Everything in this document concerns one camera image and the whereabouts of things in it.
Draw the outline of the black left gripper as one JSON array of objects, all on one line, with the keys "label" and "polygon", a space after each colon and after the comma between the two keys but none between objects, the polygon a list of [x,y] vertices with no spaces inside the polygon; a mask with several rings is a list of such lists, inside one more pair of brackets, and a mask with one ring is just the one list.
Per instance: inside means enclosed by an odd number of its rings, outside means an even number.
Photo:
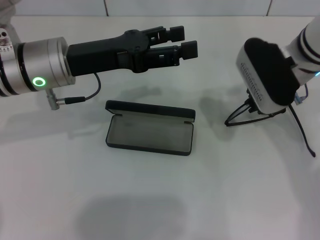
[{"label": "black left gripper", "polygon": [[127,69],[143,73],[144,54],[150,44],[185,40],[183,26],[163,26],[143,30],[128,30],[124,34],[103,40],[72,44],[67,50],[67,63],[73,76]]}]

